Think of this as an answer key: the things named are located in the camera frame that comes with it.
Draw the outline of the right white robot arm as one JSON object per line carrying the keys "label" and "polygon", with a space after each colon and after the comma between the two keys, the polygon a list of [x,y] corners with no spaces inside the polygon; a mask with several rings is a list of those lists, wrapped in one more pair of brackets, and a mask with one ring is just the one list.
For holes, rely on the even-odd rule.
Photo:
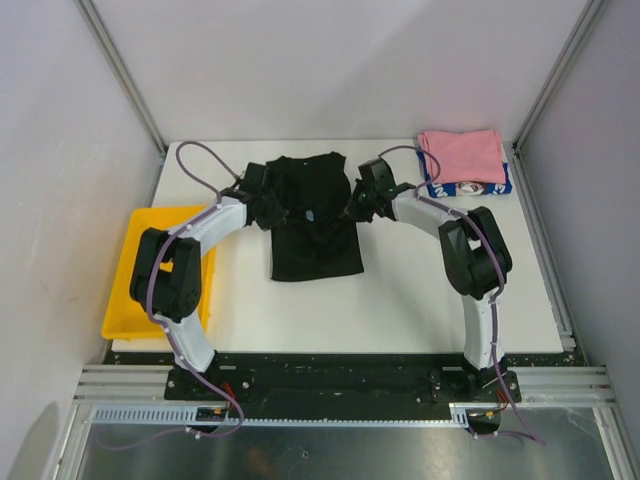
{"label": "right white robot arm", "polygon": [[497,389],[497,370],[504,357],[499,341],[499,303],[510,253],[492,212],[479,207],[459,210],[417,192],[404,183],[376,187],[358,179],[345,209],[357,222],[372,222],[374,216],[408,224],[433,236],[440,243],[445,275],[460,295],[465,322],[463,356],[473,369],[461,376],[463,393],[473,401],[484,401]]}

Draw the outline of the black printed t-shirt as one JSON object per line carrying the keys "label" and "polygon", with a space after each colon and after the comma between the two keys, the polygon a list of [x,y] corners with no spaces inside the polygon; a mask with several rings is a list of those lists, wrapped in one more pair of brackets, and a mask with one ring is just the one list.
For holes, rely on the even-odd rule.
{"label": "black printed t-shirt", "polygon": [[271,279],[305,282],[364,272],[356,223],[344,215],[351,197],[346,157],[330,152],[281,156],[267,163],[271,185],[286,210],[271,229]]}

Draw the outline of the blue printed t-shirt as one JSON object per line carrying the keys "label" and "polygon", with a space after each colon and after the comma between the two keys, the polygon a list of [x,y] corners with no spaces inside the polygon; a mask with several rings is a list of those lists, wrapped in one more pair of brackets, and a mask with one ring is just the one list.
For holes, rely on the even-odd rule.
{"label": "blue printed t-shirt", "polygon": [[505,151],[502,151],[502,166],[505,175],[504,183],[481,183],[464,181],[457,183],[434,183],[427,171],[427,161],[423,153],[416,153],[418,164],[424,180],[427,182],[426,190],[428,195],[434,199],[461,196],[487,196],[487,195],[508,195],[513,191],[513,184],[510,179],[509,165]]}

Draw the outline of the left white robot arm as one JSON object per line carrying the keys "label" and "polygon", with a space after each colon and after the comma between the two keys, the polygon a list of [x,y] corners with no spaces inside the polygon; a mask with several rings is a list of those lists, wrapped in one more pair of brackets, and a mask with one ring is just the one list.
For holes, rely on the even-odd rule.
{"label": "left white robot arm", "polygon": [[213,205],[171,229],[141,234],[129,295],[161,327],[177,364],[190,370],[185,385],[199,399],[214,397],[221,387],[220,374],[209,368],[216,351],[198,313],[202,259],[244,227],[256,223],[270,230],[283,225],[287,215],[272,191],[225,189]]}

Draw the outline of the pink t-shirt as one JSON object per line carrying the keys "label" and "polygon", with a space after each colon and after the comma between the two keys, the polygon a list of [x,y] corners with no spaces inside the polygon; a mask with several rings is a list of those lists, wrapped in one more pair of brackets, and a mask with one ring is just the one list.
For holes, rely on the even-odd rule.
{"label": "pink t-shirt", "polygon": [[439,183],[473,181],[504,183],[502,166],[502,137],[494,130],[463,133],[427,130],[417,137],[422,150],[428,152],[428,172],[435,175],[437,165]]}

